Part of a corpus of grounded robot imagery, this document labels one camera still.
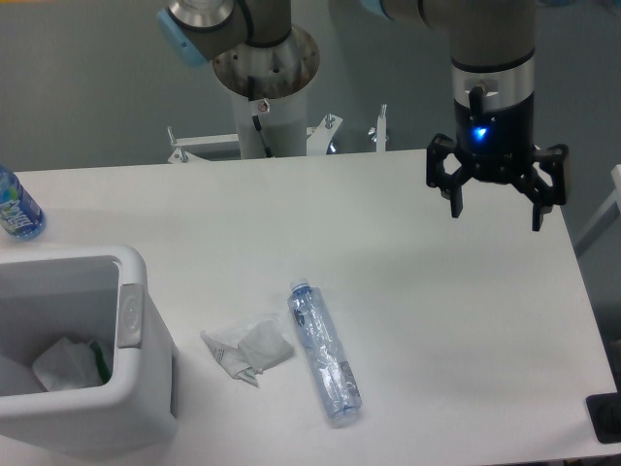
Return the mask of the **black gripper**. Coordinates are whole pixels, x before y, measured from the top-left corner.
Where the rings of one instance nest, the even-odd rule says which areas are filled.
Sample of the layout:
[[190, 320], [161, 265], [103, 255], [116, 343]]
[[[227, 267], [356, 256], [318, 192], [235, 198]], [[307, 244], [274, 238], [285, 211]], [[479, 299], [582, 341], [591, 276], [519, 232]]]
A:
[[[537, 149], [533, 143], [535, 97], [473, 118], [469, 108], [454, 104], [457, 144], [442, 133], [426, 149], [426, 184], [438, 188], [453, 218], [463, 211], [462, 186], [471, 178], [510, 183], [532, 203], [532, 230], [569, 196], [569, 147]], [[459, 167], [448, 174], [444, 162], [454, 155]]]

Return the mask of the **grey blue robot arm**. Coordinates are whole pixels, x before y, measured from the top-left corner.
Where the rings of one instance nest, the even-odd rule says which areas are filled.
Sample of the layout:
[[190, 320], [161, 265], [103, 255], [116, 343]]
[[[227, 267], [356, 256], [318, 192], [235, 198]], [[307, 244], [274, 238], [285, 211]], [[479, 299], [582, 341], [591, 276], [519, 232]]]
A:
[[[568, 148], [533, 141], [535, 16], [532, 1], [369, 1], [370, 12], [444, 31], [449, 39], [456, 134], [436, 135], [426, 151], [426, 183], [463, 209], [470, 180], [509, 184], [533, 206], [532, 227], [567, 201]], [[188, 65], [210, 63], [239, 100], [245, 158], [303, 155], [302, 112], [277, 102], [316, 75], [319, 53], [292, 22], [287, 1], [171, 1], [158, 24]]]

